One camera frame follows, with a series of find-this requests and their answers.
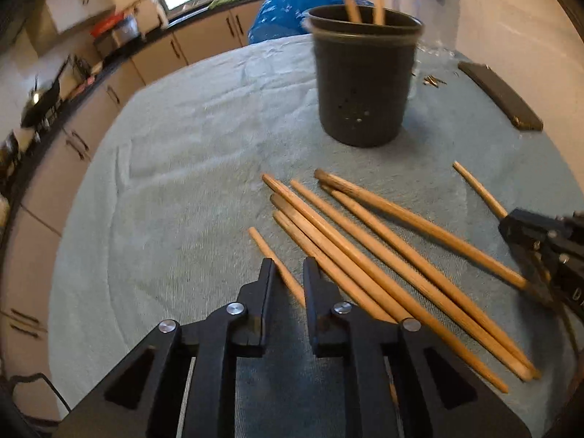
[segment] black cup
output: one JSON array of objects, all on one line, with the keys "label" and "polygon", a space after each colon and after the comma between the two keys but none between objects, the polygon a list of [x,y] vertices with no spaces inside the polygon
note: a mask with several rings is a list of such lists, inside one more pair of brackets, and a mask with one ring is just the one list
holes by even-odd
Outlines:
[{"label": "black cup", "polygon": [[322,128],[346,145],[381,146],[401,127],[423,25],[390,9],[374,25],[373,8],[358,9],[363,23],[330,5],[309,9],[303,26],[314,40]]}]

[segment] red object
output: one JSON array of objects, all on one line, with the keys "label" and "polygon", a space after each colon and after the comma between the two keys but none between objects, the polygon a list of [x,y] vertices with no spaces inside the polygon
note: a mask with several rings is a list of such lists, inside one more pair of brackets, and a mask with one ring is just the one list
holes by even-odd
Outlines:
[{"label": "red object", "polygon": [[105,33],[107,30],[111,30],[116,24],[124,19],[126,15],[124,12],[119,12],[101,20],[97,25],[91,30],[91,36],[97,38],[101,34]]}]

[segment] black wire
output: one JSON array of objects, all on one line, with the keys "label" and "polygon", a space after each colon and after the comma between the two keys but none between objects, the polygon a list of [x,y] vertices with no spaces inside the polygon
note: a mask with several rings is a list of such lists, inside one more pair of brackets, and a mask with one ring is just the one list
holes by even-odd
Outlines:
[{"label": "black wire", "polygon": [[45,376],[42,372],[37,374],[33,374],[31,376],[12,376],[8,381],[8,391],[12,396],[14,394],[14,388],[18,384],[30,384],[31,382],[36,382],[39,379],[43,379],[47,385],[51,388],[51,390],[55,393],[55,395],[59,398],[61,403],[65,406],[68,412],[71,412],[71,407],[67,404],[63,396],[59,393],[57,388],[53,385],[53,383],[49,380],[49,377]]}]

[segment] blue plastic bag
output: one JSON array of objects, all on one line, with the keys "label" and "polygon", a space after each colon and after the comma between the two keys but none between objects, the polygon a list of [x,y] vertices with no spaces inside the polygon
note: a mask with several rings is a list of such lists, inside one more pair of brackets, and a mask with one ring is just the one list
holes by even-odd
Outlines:
[{"label": "blue plastic bag", "polygon": [[[360,5],[372,5],[367,0],[355,0]],[[310,8],[343,4],[343,0],[266,0],[247,34],[250,44],[268,39],[306,34],[302,28],[303,13]]]}]

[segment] light blue tablecloth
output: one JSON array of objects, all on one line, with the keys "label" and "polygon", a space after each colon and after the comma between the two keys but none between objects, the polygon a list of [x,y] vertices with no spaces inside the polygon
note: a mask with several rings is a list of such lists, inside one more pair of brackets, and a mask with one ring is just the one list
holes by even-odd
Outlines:
[{"label": "light blue tablecloth", "polygon": [[[420,71],[419,79],[431,71],[448,85],[436,89],[418,80],[402,131],[377,149],[344,146],[324,134],[310,36],[232,51],[137,93],[89,167],[55,265],[50,365],[69,403],[75,405],[160,320],[205,318],[255,280],[262,255],[247,236],[250,226],[301,280],[304,255],[273,222],[262,172],[284,182],[296,177],[316,191],[315,168],[337,173],[511,268],[517,266],[497,220],[452,169],[454,160],[508,209],[556,215],[584,208],[545,133],[515,130],[456,71],[455,60],[422,58]],[[541,380],[521,383],[427,305],[509,384],[503,399],[541,436],[563,402],[574,365],[560,321],[498,278],[388,224],[541,368]],[[582,339],[580,324],[577,333]],[[341,364],[313,358],[304,312],[283,288],[268,352],[263,360],[239,362],[237,386],[237,436],[344,436]]]}]

